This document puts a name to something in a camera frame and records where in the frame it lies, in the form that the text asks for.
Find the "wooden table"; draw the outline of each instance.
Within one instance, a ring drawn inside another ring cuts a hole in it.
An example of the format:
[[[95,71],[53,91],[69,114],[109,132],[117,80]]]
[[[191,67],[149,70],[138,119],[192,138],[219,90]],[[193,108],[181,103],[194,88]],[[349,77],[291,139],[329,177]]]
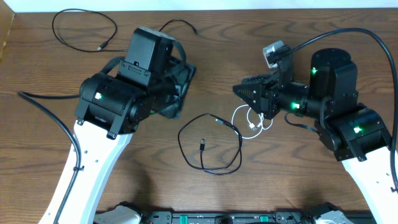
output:
[[[51,31],[53,13],[17,14],[0,64],[0,220],[37,223],[46,210],[67,159],[70,142],[43,112],[20,99],[18,90],[43,95],[78,93],[80,84],[111,58],[125,53],[88,54],[66,48]],[[200,113],[231,119],[243,102],[232,86],[242,78],[268,72],[262,48],[283,40],[296,46],[323,32],[342,27],[373,30],[398,58],[398,10],[262,10],[110,12],[119,32],[108,49],[127,49],[138,26],[160,28],[181,18],[199,30],[174,23],[164,32],[181,41],[188,61],[197,66],[185,107],[178,120],[151,116],[139,125],[109,178],[98,210],[127,200],[144,209],[176,211],[267,211],[303,209],[329,201],[343,210],[368,210],[363,196],[343,166],[309,131],[289,126],[278,114],[259,137],[243,142],[238,172],[213,177],[193,170],[177,143],[179,129]],[[63,38],[81,48],[96,49],[114,27],[98,15],[63,14],[56,22]],[[308,83],[310,58],[319,49],[347,50],[358,66],[359,101],[374,108],[392,128],[392,78],[380,47],[362,34],[341,34],[295,53],[296,80]],[[73,127],[78,100],[40,101]],[[244,135],[246,110],[236,124]],[[292,121],[313,124],[311,119]],[[225,164],[236,150],[234,133],[206,118],[182,134],[188,157],[198,162],[200,139],[206,139],[205,163]]]

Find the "green terminal block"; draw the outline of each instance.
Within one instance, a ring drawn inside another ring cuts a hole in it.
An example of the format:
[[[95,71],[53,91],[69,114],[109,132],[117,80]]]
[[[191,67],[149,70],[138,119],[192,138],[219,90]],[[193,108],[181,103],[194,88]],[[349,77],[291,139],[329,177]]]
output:
[[[260,222],[268,222],[268,216],[261,216],[260,217]]]
[[[188,215],[180,215],[180,224],[188,224]]]

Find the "wire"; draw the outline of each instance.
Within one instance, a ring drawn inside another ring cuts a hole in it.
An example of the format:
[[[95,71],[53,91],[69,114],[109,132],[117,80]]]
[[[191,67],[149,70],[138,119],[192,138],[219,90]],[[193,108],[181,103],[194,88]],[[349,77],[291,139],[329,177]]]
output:
[[[181,134],[181,132],[182,132],[190,123],[194,122],[196,119],[201,118],[201,117],[203,117],[203,116],[212,116],[212,117],[216,118],[216,121],[219,122],[220,124],[223,124],[223,125],[225,125],[225,126],[231,128],[232,130],[234,130],[234,131],[236,131],[236,132],[238,133],[238,141],[239,141],[238,150],[236,151],[236,154],[235,154],[235,156],[233,157],[232,161],[231,161],[226,167],[219,167],[219,168],[204,168],[204,166],[203,166],[203,159],[202,159],[202,158],[200,159],[200,160],[201,160],[201,167],[194,166],[194,165],[192,165],[192,164],[188,161],[187,157],[186,157],[185,154],[184,154],[184,151],[182,150],[182,146],[181,146],[181,142],[180,142],[180,134]],[[194,169],[202,170],[202,171],[204,171],[204,172],[206,172],[207,174],[210,174],[210,175],[229,175],[229,174],[232,174],[232,173],[236,172],[236,171],[241,167],[241,165],[242,165],[242,142],[243,142],[243,138],[242,138],[241,133],[239,132],[239,129],[238,129],[235,125],[233,125],[233,124],[231,124],[230,122],[224,120],[223,118],[217,117],[216,115],[213,115],[213,114],[210,114],[210,113],[205,113],[205,114],[201,114],[201,115],[199,115],[199,116],[193,118],[193,119],[190,120],[187,124],[185,124],[184,126],[182,126],[181,130],[178,132],[177,139],[178,139],[178,145],[180,146],[181,154],[182,154],[183,158],[185,159],[185,162],[187,162],[187,164],[188,164],[190,167],[194,168]],[[238,154],[239,154],[239,165],[237,166],[237,168],[233,169],[232,171],[225,172],[225,173],[214,173],[214,172],[210,172],[210,171],[221,171],[221,170],[226,170],[226,169],[228,169],[228,168],[231,167],[231,165],[234,163],[234,161],[236,160]]]
[[[248,120],[249,124],[251,124],[251,122],[249,120],[250,110],[251,110],[251,108],[248,109],[248,113],[246,114],[246,119]],[[263,129],[263,130],[268,130],[272,126],[272,124],[274,122],[274,119],[271,119],[271,124],[268,127],[265,128],[264,125],[263,125],[263,122],[264,122],[264,114],[263,113],[261,113],[260,120],[261,120],[261,122],[257,125],[257,127],[259,128],[259,125],[261,125],[261,129]]]
[[[392,81],[393,81],[393,85],[394,85],[394,121],[393,121],[393,125],[392,125],[392,139],[391,139],[391,144],[389,146],[389,149],[391,151],[393,151],[391,153],[390,156],[390,165],[391,165],[391,174],[395,174],[395,175],[391,175],[392,176],[392,181],[394,183],[394,187],[395,189],[392,189],[393,192],[397,192],[398,193],[398,177],[396,175],[396,167],[395,167],[395,156],[394,154],[396,153],[396,142],[397,142],[397,131],[398,131],[398,81],[397,81],[397,71],[396,71],[396,66],[394,64],[394,59],[392,59],[392,55],[390,53],[390,51],[388,50],[387,46],[385,45],[385,43],[380,39],[379,36],[377,36],[375,33],[373,33],[370,30],[367,29],[362,29],[362,28],[345,28],[345,29],[338,29],[338,30],[333,30],[330,32],[326,32],[324,34],[318,35],[302,44],[300,44],[299,46],[287,51],[286,53],[282,54],[281,57],[285,57],[295,51],[300,50],[301,48],[307,46],[308,44],[311,44],[317,40],[320,40],[324,37],[328,37],[330,35],[334,35],[334,34],[340,34],[340,33],[344,33],[344,32],[360,32],[360,33],[364,33],[367,35],[370,35],[379,45],[380,47],[383,49],[384,53],[386,53],[386,56],[388,58],[388,61],[390,63],[390,68],[391,68],[391,73],[392,73]]]
[[[114,25],[114,32],[112,34],[112,36],[106,40],[105,42],[103,42],[98,48],[97,50],[85,50],[85,49],[79,49],[77,47],[74,47],[70,44],[68,44],[65,40],[61,39],[60,37],[58,37],[58,35],[55,33],[55,29],[54,29],[54,22],[55,22],[55,18],[57,18],[57,16],[65,11],[83,11],[83,12],[91,12],[91,13],[95,13],[95,14],[99,14],[107,19],[109,19],[113,25]],[[90,10],[86,10],[86,9],[64,9],[62,11],[59,11],[56,13],[56,15],[54,15],[53,19],[52,19],[52,32],[54,33],[55,38],[63,45],[71,48],[71,49],[75,49],[81,52],[87,52],[87,53],[97,53],[97,52],[127,52],[127,50],[104,50],[104,48],[107,46],[107,44],[109,43],[109,41],[116,35],[116,33],[118,32],[118,25],[116,24],[116,22],[110,18],[109,16],[101,13],[101,12],[96,12],[96,11],[90,11]]]
[[[249,105],[241,105],[241,106],[239,106],[239,107],[237,107],[237,108],[235,109],[234,113],[232,114],[231,124],[234,124],[234,117],[235,117],[235,114],[236,114],[237,110],[240,109],[240,108],[242,108],[242,107],[244,107],[244,106],[249,106]],[[249,108],[249,110],[248,110],[248,113],[247,113],[247,115],[246,115],[246,119],[248,120],[248,123],[249,123],[249,124],[252,124],[252,123],[250,122],[250,120],[249,120],[249,112],[250,112],[250,109],[251,109],[251,108]],[[244,137],[244,136],[242,136],[243,139],[253,139],[253,138],[257,137],[258,135],[260,135],[261,132],[262,132],[262,130],[267,130],[267,129],[269,129],[269,128],[272,126],[273,120],[271,120],[271,124],[270,124],[267,128],[264,128],[263,123],[262,123],[262,122],[264,121],[263,115],[259,115],[259,118],[260,118],[260,123],[257,125],[257,128],[260,128],[260,127],[261,127],[260,131],[259,131],[257,134],[255,134],[254,136],[251,136],[251,137]]]
[[[307,129],[307,130],[312,131],[312,132],[314,132],[314,133],[317,133],[317,134],[319,135],[319,132],[318,132],[315,128],[313,128],[313,127],[311,127],[311,126],[309,126],[309,125],[291,123],[291,122],[287,119],[287,115],[289,115],[289,114],[291,114],[291,113],[286,113],[286,114],[285,114],[285,121],[286,121],[286,123],[288,123],[288,124],[290,124],[290,125],[292,125],[292,126],[295,126],[295,127]]]
[[[36,102],[35,100],[33,100],[30,97],[34,97],[34,98],[40,98],[40,99],[55,99],[55,97],[61,98],[64,97],[64,99],[66,96],[40,96],[40,95],[35,95],[35,94],[31,94],[31,93],[27,93],[24,91],[20,91],[18,93],[18,95],[28,101],[29,103],[31,103],[32,105],[34,105],[35,107],[37,107],[38,109],[40,109],[41,111],[43,111],[45,114],[47,114],[51,119],[53,119],[62,129],[63,132],[65,132],[65,134],[68,136],[69,140],[71,141],[73,147],[75,148],[75,152],[76,152],[76,165],[73,168],[73,175],[72,178],[70,179],[69,182],[69,186],[67,188],[67,191],[65,192],[65,195],[62,198],[61,204],[58,208],[57,214],[55,216],[54,219],[54,224],[58,223],[58,220],[61,216],[62,210],[68,200],[68,197],[70,195],[70,192],[72,190],[73,184],[76,181],[77,178],[77,174],[80,170],[82,170],[81,166],[81,150],[80,150],[80,145],[78,143],[78,141],[73,137],[73,134],[69,131],[68,127],[55,115],[53,114],[51,111],[49,111],[46,107],[44,107],[43,105],[41,105],[40,103]]]
[[[249,105],[242,105],[242,106],[239,106],[239,107],[237,107],[237,108],[235,109],[234,113],[232,114],[231,124],[234,124],[234,117],[235,117],[235,114],[236,114],[237,110],[240,109],[240,108],[242,108],[242,107],[244,107],[244,106],[249,106]],[[252,139],[252,138],[257,137],[259,134],[261,134],[261,132],[262,132],[262,128],[261,128],[260,131],[259,131],[257,134],[255,134],[254,136],[251,136],[251,137],[244,137],[244,136],[242,136],[242,138],[243,138],[243,139]]]
[[[28,97],[33,97],[37,99],[45,99],[45,100],[69,100],[69,99],[75,99],[79,98],[80,95],[70,95],[70,96],[42,96],[42,95],[36,95],[32,93],[27,93],[25,91],[22,91],[22,93]]]
[[[193,30],[193,32],[194,32],[195,34],[199,34],[199,31],[198,31],[191,23],[189,23],[189,22],[187,22],[187,21],[185,21],[185,20],[183,20],[183,19],[172,19],[172,20],[166,22],[166,23],[162,26],[162,28],[159,29],[159,32],[162,32],[163,28],[166,27],[168,24],[170,24],[170,23],[172,23],[172,22],[184,22],[184,23],[186,23],[186,25],[188,25],[188,26],[190,26],[190,27],[192,28],[192,30]]]
[[[331,100],[331,98],[329,96],[323,97],[322,102],[321,102],[321,108],[319,111],[319,122],[323,129],[326,129],[324,113],[325,113],[326,102],[329,100]]]
[[[83,12],[91,12],[91,13],[99,14],[99,15],[101,15],[101,16],[103,16],[103,17],[109,19],[109,20],[113,23],[113,25],[114,25],[114,32],[113,32],[112,36],[111,36],[108,40],[104,41],[104,42],[97,48],[97,50],[85,50],[85,49],[79,49],[79,48],[77,48],[77,47],[74,47],[74,46],[68,44],[64,39],[60,38],[60,37],[55,33],[55,29],[54,29],[54,22],[55,22],[55,19],[57,18],[57,16],[58,16],[59,14],[65,12],[65,11],[83,11]],[[161,32],[162,29],[163,29],[164,27],[166,27],[168,24],[170,24],[171,22],[184,22],[184,23],[186,23],[188,26],[190,26],[190,27],[192,28],[192,30],[194,31],[194,33],[196,33],[196,34],[199,33],[199,31],[198,31],[191,23],[189,23],[189,22],[187,22],[187,21],[185,21],[185,20],[183,20],[183,19],[172,19],[172,20],[166,22],[166,23],[162,26],[162,28],[159,29],[159,32]],[[81,52],[87,52],[87,53],[97,53],[97,52],[127,52],[127,50],[104,50],[104,48],[109,44],[109,41],[111,41],[111,40],[113,39],[113,37],[116,35],[116,33],[118,32],[118,25],[117,25],[117,23],[116,23],[112,18],[110,18],[109,16],[107,16],[107,15],[101,13],[101,12],[91,11],[91,10],[86,10],[86,9],[64,9],[64,10],[62,10],[62,11],[59,11],[59,12],[56,13],[56,15],[54,15],[54,17],[53,17],[53,19],[52,19],[52,32],[53,32],[55,38],[56,38],[61,44],[65,45],[65,46],[67,46],[67,47],[69,47],[69,48],[71,48],[71,49],[75,49],[75,50],[78,50],[78,51],[81,51]]]

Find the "white cable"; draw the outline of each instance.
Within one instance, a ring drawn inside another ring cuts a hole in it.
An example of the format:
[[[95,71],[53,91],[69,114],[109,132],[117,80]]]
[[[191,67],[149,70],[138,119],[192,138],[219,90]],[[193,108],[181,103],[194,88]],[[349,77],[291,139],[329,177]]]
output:
[[[244,107],[244,106],[249,106],[249,105],[242,105],[242,106],[239,106],[239,107],[237,107],[237,108],[235,109],[234,113],[232,114],[231,124],[234,124],[234,117],[235,117],[236,111],[237,111],[238,109]],[[246,118],[248,119],[249,126],[250,126],[250,124],[252,124],[252,123],[249,121],[249,116],[247,115]],[[252,139],[252,138],[257,137],[259,134],[261,134],[262,130],[264,129],[264,127],[263,127],[263,125],[262,125],[262,121],[263,121],[264,118],[262,118],[262,115],[259,115],[259,118],[260,118],[260,125],[261,125],[260,131],[259,131],[256,135],[251,136],[251,137],[244,137],[244,136],[242,136],[243,139]]]
[[[251,124],[251,122],[250,122],[250,120],[249,120],[249,113],[250,113],[250,110],[251,110],[251,108],[249,108],[248,113],[246,114],[246,119],[248,120],[249,124]],[[260,122],[261,122],[261,128],[262,128],[263,130],[267,130],[267,129],[269,129],[269,128],[272,126],[272,123],[274,122],[274,119],[271,119],[271,124],[270,124],[268,127],[265,128],[265,127],[263,126],[264,114],[261,113],[261,121],[260,121]]]

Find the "usb connector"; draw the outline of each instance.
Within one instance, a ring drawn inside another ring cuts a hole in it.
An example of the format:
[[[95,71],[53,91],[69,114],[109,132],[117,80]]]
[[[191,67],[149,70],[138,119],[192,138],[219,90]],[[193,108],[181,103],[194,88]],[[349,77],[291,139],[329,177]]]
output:
[[[104,49],[104,48],[107,46],[107,44],[108,44],[108,41],[103,42],[103,43],[97,48],[97,50],[102,50],[102,49]]]
[[[253,123],[250,123],[250,124],[249,124],[249,127],[250,127],[253,131],[257,131],[257,128],[258,128],[258,127],[256,127],[256,125],[254,125]]]
[[[199,148],[200,153],[203,153],[203,151],[205,150],[205,144],[206,144],[206,141],[204,139],[201,139],[200,148]]]

